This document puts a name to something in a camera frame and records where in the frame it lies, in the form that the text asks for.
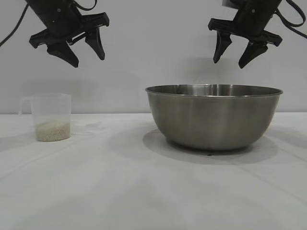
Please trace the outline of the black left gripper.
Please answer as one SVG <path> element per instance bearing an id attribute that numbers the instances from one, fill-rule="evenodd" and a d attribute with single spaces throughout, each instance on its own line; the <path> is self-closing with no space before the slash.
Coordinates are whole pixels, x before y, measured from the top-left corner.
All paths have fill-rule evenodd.
<path id="1" fill-rule="evenodd" d="M 81 6 L 73 0 L 28 0 L 27 4 L 46 27 L 30 37 L 29 43 L 34 48 L 47 44 L 50 55 L 77 68 L 79 60 L 69 45 L 85 37 L 86 44 L 99 59 L 105 59 L 99 30 L 101 26 L 109 26 L 109 17 L 105 12 L 82 15 L 79 11 Z"/>

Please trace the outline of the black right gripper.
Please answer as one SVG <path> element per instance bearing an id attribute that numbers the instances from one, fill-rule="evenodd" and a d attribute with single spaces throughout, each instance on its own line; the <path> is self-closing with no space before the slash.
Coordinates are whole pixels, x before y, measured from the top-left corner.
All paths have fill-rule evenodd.
<path id="1" fill-rule="evenodd" d="M 278 9 L 280 0 L 244 0 L 233 20 L 212 18 L 209 30 L 217 31 L 217 41 L 214 63 L 217 63 L 226 49 L 231 45 L 230 35 L 236 35 L 249 40 L 249 43 L 239 59 L 238 65 L 242 69 L 253 59 L 268 50 L 267 43 L 279 46 L 282 38 L 265 31 L 269 20 Z"/>

